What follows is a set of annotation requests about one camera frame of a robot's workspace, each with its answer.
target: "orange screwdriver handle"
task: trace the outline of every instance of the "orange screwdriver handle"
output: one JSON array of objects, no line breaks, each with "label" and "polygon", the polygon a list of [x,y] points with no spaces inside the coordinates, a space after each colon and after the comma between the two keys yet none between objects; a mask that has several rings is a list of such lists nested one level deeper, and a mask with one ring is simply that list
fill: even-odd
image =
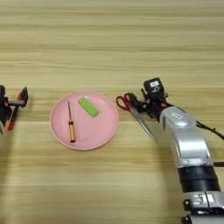
[{"label": "orange screwdriver handle", "polygon": [[70,120],[68,124],[69,124],[69,131],[70,131],[70,143],[75,143],[76,137],[74,132],[74,122]]}]

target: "scissors blade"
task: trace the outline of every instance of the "scissors blade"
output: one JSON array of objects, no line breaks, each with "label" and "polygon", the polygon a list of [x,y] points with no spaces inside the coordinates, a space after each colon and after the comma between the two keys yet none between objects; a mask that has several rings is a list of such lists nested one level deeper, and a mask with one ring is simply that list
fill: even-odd
[{"label": "scissors blade", "polygon": [[155,136],[151,132],[151,129],[147,125],[147,123],[144,121],[143,118],[140,117],[140,114],[134,108],[132,108],[130,110],[130,112],[137,119],[137,121],[140,123],[140,125],[142,126],[142,128],[144,129],[144,131],[150,136],[150,138],[153,139],[154,141],[157,141],[157,139],[155,138]]}]

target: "wood grain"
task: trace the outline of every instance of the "wood grain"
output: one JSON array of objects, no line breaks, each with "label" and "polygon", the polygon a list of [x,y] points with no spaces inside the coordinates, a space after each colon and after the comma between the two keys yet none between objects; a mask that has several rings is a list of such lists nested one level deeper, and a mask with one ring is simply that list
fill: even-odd
[{"label": "wood grain", "polygon": [[[68,93],[114,102],[160,77],[170,102],[224,132],[223,11],[222,0],[1,0],[0,81],[9,97],[27,86],[31,98],[0,151],[0,223],[180,223],[178,174],[155,121],[159,143],[119,109],[113,140],[80,152],[54,139],[49,115]],[[203,133],[224,160],[223,142]]]}]

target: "scissors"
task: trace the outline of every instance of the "scissors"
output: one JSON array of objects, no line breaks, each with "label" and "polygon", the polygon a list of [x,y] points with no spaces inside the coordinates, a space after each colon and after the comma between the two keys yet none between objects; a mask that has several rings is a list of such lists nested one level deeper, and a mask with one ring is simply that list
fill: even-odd
[{"label": "scissors", "polygon": [[156,141],[156,138],[152,134],[149,126],[146,124],[143,118],[141,118],[140,114],[137,112],[137,109],[131,104],[130,101],[130,94],[127,93],[124,96],[118,95],[116,97],[116,104],[118,105],[119,108],[129,111],[140,123],[140,125],[143,127],[145,132],[154,140]]}]

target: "pink plate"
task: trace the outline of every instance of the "pink plate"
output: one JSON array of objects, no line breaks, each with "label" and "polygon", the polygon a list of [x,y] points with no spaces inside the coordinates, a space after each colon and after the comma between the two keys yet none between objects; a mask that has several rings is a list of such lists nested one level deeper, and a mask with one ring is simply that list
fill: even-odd
[{"label": "pink plate", "polygon": [[[100,111],[95,118],[78,103],[84,96]],[[68,101],[71,103],[75,143],[70,143]],[[53,108],[50,118],[55,137],[65,146],[81,151],[92,150],[107,143],[116,133],[118,123],[118,114],[113,102],[102,94],[88,91],[76,92],[61,99]]]}]

